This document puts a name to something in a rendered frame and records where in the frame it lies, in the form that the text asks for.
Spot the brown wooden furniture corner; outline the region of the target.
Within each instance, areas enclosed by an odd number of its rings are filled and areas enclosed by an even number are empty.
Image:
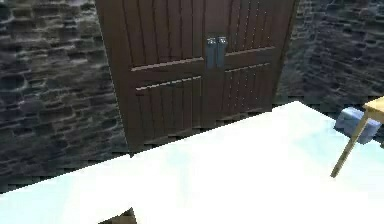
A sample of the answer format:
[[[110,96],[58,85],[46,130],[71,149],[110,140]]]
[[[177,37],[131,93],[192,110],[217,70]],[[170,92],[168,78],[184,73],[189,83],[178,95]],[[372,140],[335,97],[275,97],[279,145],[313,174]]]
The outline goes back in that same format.
[[[123,212],[120,215],[114,216],[98,224],[138,224],[133,208]]]

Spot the pale blue box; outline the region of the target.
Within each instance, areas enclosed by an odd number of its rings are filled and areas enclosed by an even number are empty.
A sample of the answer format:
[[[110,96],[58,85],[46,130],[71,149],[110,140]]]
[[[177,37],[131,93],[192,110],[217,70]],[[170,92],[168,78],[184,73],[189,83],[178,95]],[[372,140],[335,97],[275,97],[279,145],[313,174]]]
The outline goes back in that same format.
[[[334,129],[347,137],[351,137],[363,115],[364,113],[362,111],[354,107],[344,108],[336,120]],[[364,130],[358,138],[358,143],[366,144],[370,142],[381,126],[382,124],[380,122],[369,118]]]

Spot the dark brown double door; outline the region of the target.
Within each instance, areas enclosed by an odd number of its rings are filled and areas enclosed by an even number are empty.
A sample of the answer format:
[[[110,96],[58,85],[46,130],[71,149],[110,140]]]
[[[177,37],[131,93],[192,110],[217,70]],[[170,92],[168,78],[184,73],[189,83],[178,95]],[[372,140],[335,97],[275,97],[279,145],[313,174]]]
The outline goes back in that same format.
[[[95,0],[130,152],[271,111],[298,3]],[[208,38],[216,39],[212,69]]]

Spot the light wooden table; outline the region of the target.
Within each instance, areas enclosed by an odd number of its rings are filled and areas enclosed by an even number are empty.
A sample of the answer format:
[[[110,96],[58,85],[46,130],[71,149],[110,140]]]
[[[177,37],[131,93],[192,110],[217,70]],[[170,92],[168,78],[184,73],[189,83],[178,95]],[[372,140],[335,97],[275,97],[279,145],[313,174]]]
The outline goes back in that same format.
[[[363,117],[360,120],[359,124],[357,125],[354,133],[349,138],[348,143],[346,144],[343,152],[341,153],[336,165],[334,166],[331,177],[335,178],[339,171],[341,170],[342,166],[346,162],[349,154],[351,153],[353,147],[356,143],[358,143],[358,138],[361,135],[362,131],[364,130],[367,121],[369,118],[376,120],[380,122],[381,124],[384,124],[384,96],[379,97],[374,100],[370,100],[369,102],[365,103],[363,106]]]

